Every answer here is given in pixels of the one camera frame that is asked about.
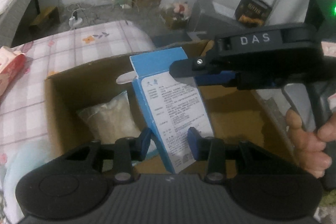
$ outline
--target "gray floor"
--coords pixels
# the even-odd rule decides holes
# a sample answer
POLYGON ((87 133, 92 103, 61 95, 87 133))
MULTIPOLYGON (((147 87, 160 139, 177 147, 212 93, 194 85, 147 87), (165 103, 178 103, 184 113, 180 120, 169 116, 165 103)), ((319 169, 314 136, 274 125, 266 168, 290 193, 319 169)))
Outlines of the gray floor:
MULTIPOLYGON (((41 31, 36 37, 32 37, 32 35, 28 31, 28 26, 26 24, 21 24, 16 32, 12 47, 21 45, 35 39, 70 30, 69 18, 74 8, 75 5, 71 5, 60 9, 60 24, 54 24, 46 28, 45 30, 41 31)), ((81 4, 81 8, 85 9, 78 11, 78 16, 83 18, 81 28, 89 25, 97 25, 101 23, 126 19, 134 22, 150 37, 181 32, 169 30, 164 25, 159 17, 159 7, 133 7, 131 9, 122 9, 120 6, 113 5, 90 6, 81 4)))

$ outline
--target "metal screw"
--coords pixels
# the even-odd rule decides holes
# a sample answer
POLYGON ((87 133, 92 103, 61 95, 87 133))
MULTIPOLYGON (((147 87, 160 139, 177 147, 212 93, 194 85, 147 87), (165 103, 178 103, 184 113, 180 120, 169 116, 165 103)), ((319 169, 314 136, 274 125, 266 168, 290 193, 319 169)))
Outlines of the metal screw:
POLYGON ((207 175, 207 178, 211 181, 221 181, 224 176, 221 173, 213 172, 207 175))
POLYGON ((130 173, 125 173, 125 172, 121 172, 121 173, 117 173, 115 175, 115 179, 118 181, 127 181, 131 178, 131 174, 130 173))

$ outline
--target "checkered tablecloth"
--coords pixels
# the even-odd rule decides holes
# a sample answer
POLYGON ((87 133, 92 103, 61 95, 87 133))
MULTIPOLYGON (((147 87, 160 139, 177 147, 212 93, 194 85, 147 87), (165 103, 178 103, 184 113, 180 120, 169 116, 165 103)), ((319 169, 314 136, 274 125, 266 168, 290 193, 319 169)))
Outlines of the checkered tablecloth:
POLYGON ((59 33, 16 47, 26 52, 27 62, 0 102, 0 155, 10 159, 23 142, 47 138, 44 80, 48 75, 100 58, 154 48, 143 31, 125 20, 59 33))

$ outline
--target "human hand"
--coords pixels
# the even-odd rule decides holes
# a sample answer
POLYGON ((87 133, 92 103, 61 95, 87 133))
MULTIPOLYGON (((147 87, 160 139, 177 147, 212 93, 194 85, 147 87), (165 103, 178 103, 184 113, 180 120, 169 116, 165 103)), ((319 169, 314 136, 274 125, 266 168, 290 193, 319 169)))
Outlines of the human hand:
POLYGON ((323 150, 326 142, 336 140, 336 113, 317 134, 305 132, 301 117, 291 109, 286 113, 286 122, 289 126, 288 137, 294 145, 294 156, 299 166, 317 178, 323 177, 325 169, 331 165, 331 158, 323 150))

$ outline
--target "open cardboard box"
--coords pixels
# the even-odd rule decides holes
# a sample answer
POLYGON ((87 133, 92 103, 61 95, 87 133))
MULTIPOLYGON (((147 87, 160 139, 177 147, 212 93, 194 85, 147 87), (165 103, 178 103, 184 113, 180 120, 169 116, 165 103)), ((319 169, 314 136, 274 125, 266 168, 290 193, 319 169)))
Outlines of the open cardboard box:
MULTIPOLYGON (((188 57, 195 57, 209 47, 207 44, 207 41, 185 43, 182 48, 188 57)), ((146 126, 132 84, 116 83, 118 76, 133 70, 130 55, 134 53, 96 60, 45 80, 48 132, 55 156, 93 139, 77 110, 109 102, 124 90, 128 92, 135 123, 141 130, 146 126)), ((280 134, 250 91, 223 86, 202 86, 200 91, 216 137, 227 143, 249 140, 292 161, 280 134)), ((228 177, 234 176, 234 162, 228 161, 227 165, 228 177)), ((205 162, 196 162, 183 172, 203 174, 205 166, 205 162)), ((159 156, 138 164, 136 169, 139 173, 167 173, 159 156)))

